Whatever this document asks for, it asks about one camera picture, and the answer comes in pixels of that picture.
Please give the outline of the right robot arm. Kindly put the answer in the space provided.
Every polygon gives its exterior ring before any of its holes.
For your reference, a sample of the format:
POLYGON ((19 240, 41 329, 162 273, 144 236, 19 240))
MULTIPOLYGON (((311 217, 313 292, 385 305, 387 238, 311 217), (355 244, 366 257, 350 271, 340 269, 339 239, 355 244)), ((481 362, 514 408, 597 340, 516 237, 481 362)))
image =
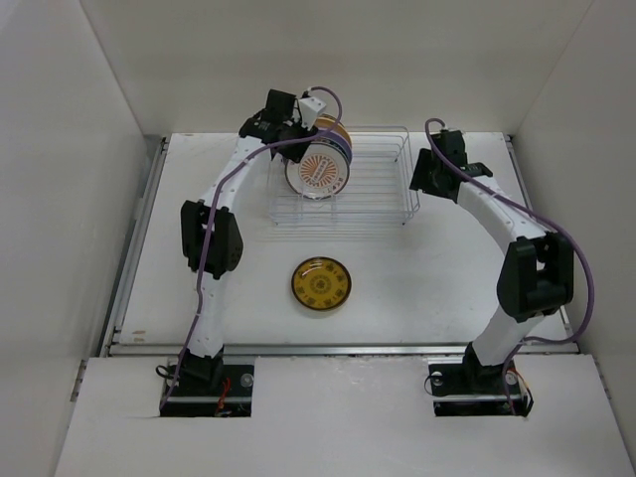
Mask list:
POLYGON ((503 254, 498 305, 483 332, 467 346, 462 384, 476 393, 502 383, 513 352, 574 291, 574 247, 566 233, 513 201, 483 163, 467 159, 463 134, 427 132, 410 189, 451 201, 470 214, 503 254))

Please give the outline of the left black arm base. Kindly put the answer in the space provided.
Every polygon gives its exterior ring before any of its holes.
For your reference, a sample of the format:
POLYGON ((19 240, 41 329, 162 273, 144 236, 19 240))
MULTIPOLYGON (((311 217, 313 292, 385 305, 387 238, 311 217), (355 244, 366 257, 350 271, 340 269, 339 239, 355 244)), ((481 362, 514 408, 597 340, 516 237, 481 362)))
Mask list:
POLYGON ((254 365, 222 365, 211 383, 182 378, 165 404, 161 417, 251 417, 254 365))

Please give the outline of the white orange sunburst plate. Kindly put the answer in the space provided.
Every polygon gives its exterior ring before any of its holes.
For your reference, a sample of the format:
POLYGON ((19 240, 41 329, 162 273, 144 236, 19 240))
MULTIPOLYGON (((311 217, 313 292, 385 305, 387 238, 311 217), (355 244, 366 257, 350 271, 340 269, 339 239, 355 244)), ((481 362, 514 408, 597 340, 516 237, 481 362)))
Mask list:
POLYGON ((302 159, 288 160, 285 180, 292 191, 309 200, 325 200, 340 194, 350 177, 346 156, 327 144, 312 144, 302 159))

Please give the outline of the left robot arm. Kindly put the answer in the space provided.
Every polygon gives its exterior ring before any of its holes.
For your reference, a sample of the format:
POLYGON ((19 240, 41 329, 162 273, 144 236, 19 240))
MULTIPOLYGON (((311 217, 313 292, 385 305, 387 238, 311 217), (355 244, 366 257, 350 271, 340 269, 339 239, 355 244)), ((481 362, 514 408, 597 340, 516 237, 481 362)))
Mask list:
POLYGON ((183 204, 182 250, 188 266, 196 273, 197 308, 173 375, 168 379, 167 396, 183 385, 191 385, 204 395, 220 387, 223 324, 213 311, 213 300, 225 284, 223 276, 237 268, 242 256, 235 209, 241 194, 253 182, 257 160, 279 153, 299 161, 309 143, 319 136, 315 121, 325 109, 326 103, 309 89, 300 95, 272 89, 264 108, 240 128, 220 177, 198 201, 183 204))

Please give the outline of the white wire dish rack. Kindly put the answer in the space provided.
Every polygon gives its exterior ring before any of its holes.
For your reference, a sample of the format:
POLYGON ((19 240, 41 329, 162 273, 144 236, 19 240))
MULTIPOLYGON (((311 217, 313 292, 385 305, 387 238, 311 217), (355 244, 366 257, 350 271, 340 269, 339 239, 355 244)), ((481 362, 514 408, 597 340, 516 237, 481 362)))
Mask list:
POLYGON ((413 172, 409 133, 403 126, 353 126, 348 129, 353 160, 344 190, 325 200, 305 199, 288 186, 286 163, 268 168, 268 213, 280 226, 373 228, 401 226, 419 209, 409 187, 413 172))

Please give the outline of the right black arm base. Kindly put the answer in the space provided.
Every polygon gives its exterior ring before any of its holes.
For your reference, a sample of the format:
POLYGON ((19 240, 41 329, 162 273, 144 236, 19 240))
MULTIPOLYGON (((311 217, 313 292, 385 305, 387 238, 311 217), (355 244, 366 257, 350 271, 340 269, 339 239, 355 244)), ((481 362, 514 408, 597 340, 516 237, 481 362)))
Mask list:
POLYGON ((513 362, 506 373, 496 367, 483 377, 470 378, 468 368, 458 360, 431 360, 424 384, 436 417, 527 417, 535 403, 513 362))

